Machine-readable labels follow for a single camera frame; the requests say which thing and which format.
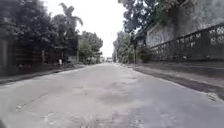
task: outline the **concrete wall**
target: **concrete wall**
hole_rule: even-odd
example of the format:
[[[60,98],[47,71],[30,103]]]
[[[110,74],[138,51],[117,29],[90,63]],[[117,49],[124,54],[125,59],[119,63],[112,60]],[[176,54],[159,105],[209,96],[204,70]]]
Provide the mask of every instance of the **concrete wall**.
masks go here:
[[[147,32],[147,45],[155,46],[224,22],[224,0],[188,0]]]

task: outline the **fence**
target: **fence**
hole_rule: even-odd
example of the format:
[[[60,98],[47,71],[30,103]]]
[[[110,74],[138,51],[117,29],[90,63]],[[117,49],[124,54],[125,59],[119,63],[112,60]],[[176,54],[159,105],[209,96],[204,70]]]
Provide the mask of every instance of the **fence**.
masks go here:
[[[224,60],[224,23],[151,47],[153,60]]]

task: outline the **curb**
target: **curb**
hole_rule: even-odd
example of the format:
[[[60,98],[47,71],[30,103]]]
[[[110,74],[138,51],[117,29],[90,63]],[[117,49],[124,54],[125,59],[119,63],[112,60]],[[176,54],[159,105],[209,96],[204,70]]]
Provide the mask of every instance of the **curb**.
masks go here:
[[[72,68],[65,68],[65,69],[56,69],[56,70],[51,70],[51,71],[46,71],[46,72],[38,72],[38,73],[33,73],[33,74],[27,74],[27,75],[21,75],[21,76],[14,76],[11,78],[5,78],[0,80],[0,86],[4,86],[6,83],[11,83],[11,82],[16,82],[16,81],[21,81],[21,80],[27,80],[39,76],[45,76],[49,74],[56,74],[64,71],[69,71],[69,70],[75,70],[79,68],[84,68],[84,66],[78,66],[78,67],[72,67]]]

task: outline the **road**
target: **road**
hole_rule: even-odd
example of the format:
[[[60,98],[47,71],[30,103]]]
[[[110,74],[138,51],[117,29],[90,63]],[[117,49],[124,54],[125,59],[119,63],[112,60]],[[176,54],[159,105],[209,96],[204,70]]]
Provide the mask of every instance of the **road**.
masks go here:
[[[7,128],[223,128],[224,103],[115,64],[0,87]]]

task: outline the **leaf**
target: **leaf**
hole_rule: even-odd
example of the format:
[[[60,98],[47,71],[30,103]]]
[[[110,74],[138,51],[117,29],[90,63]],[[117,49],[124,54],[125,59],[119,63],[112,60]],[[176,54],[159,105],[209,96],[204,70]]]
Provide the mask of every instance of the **leaf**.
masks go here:
[[[74,16],[73,17],[75,21],[78,21],[82,26],[83,26],[83,21],[81,18],[77,17],[77,16]]]

